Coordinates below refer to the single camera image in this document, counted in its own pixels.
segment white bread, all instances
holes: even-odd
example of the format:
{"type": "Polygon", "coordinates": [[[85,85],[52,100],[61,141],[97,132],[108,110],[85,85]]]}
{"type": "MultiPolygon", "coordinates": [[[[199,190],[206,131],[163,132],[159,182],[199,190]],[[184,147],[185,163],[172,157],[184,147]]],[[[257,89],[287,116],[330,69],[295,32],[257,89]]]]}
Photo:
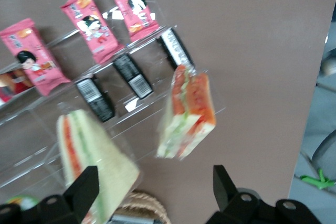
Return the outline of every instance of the white bread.
{"type": "Polygon", "coordinates": [[[84,110],[63,115],[57,122],[61,158],[67,185],[76,179],[66,144],[65,120],[70,125],[71,142],[83,171],[89,165],[98,167],[100,193],[93,204],[97,224],[105,223],[122,203],[139,176],[139,169],[111,141],[105,129],[84,110]]]}

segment green object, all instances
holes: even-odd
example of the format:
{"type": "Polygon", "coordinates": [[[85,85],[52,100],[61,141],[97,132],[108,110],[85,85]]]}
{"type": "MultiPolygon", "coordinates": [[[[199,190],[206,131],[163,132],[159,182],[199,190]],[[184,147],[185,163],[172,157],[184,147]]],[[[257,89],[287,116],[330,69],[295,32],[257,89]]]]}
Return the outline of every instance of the green object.
{"type": "Polygon", "coordinates": [[[323,175],[323,170],[322,169],[318,169],[318,173],[319,173],[319,176],[320,176],[319,179],[310,177],[308,175],[302,175],[300,177],[300,179],[302,181],[312,185],[312,186],[316,186],[320,190],[336,185],[335,181],[330,180],[323,175]]]}
{"type": "Polygon", "coordinates": [[[28,210],[32,207],[35,207],[38,204],[38,199],[28,196],[28,195],[18,195],[13,198],[10,198],[6,203],[8,204],[18,204],[21,209],[28,210]]]}

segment product label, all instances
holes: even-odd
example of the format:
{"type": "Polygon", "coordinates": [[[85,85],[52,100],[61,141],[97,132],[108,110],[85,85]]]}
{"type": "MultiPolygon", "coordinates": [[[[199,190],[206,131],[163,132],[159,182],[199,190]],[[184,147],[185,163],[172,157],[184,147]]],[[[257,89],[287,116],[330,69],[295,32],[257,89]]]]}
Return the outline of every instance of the product label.
{"type": "Polygon", "coordinates": [[[190,61],[189,56],[183,49],[181,43],[177,39],[176,35],[173,33],[172,29],[165,31],[161,35],[161,39],[166,46],[166,49],[174,60],[176,66],[185,65],[187,68],[193,68],[193,64],[190,61]]]}
{"type": "Polygon", "coordinates": [[[108,101],[91,79],[78,82],[77,88],[102,122],[114,116],[114,111],[110,108],[108,101]]]}
{"type": "Polygon", "coordinates": [[[128,55],[120,56],[113,65],[140,99],[153,92],[139,67],[128,55]]]}

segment acrylic display rack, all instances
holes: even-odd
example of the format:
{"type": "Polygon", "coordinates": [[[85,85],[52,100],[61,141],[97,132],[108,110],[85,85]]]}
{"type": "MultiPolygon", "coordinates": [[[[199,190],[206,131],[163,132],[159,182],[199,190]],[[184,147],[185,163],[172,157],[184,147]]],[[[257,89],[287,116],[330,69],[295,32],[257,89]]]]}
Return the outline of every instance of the acrylic display rack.
{"type": "MultiPolygon", "coordinates": [[[[147,3],[153,18],[164,19],[155,0],[147,0],[147,3]]],[[[129,44],[118,8],[111,8],[103,17],[121,42],[127,45],[113,58],[128,53],[150,81],[153,94],[140,100],[118,75],[112,61],[95,65],[89,59],[91,54],[77,30],[49,43],[48,48],[73,83],[59,86],[49,97],[42,97],[36,89],[30,89],[0,107],[0,202],[16,195],[32,195],[41,200],[65,190],[56,132],[56,121],[62,114],[58,104],[65,102],[73,108],[85,109],[95,118],[74,84],[90,73],[100,79],[115,105],[116,116],[103,124],[112,140],[124,152],[133,153],[136,161],[147,155],[154,156],[157,124],[174,72],[156,39],[169,27],[162,26],[146,38],[129,44]],[[71,59],[74,54],[87,57],[90,63],[74,64],[71,59]],[[135,136],[143,129],[149,129],[151,135],[146,142],[139,142],[135,136]]],[[[15,63],[2,71],[16,66],[15,63]]],[[[218,113],[224,109],[224,104],[214,86],[211,80],[214,107],[218,113]]]]}

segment plastic wrap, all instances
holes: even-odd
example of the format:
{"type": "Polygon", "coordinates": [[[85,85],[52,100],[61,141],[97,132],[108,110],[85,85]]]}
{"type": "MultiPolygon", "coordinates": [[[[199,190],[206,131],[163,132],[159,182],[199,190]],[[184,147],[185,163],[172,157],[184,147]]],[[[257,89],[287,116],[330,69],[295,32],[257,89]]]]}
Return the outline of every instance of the plastic wrap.
{"type": "Polygon", "coordinates": [[[62,103],[57,136],[66,184],[72,184],[87,166],[97,166],[100,192],[83,223],[105,223],[140,177],[135,162],[120,150],[102,125],[85,110],[62,103]]]}
{"type": "Polygon", "coordinates": [[[194,70],[179,65],[158,128],[157,157],[185,158],[215,125],[207,74],[196,74],[194,70]]]}
{"type": "Polygon", "coordinates": [[[70,82],[57,67],[31,19],[6,28],[0,37],[42,95],[49,95],[56,86],[70,82]]]}
{"type": "Polygon", "coordinates": [[[142,39],[159,28],[151,16],[146,0],[115,0],[132,42],[142,39]]]}
{"type": "Polygon", "coordinates": [[[61,9],[78,27],[96,63],[106,62],[124,47],[108,28],[93,0],[68,0],[61,9]]]}

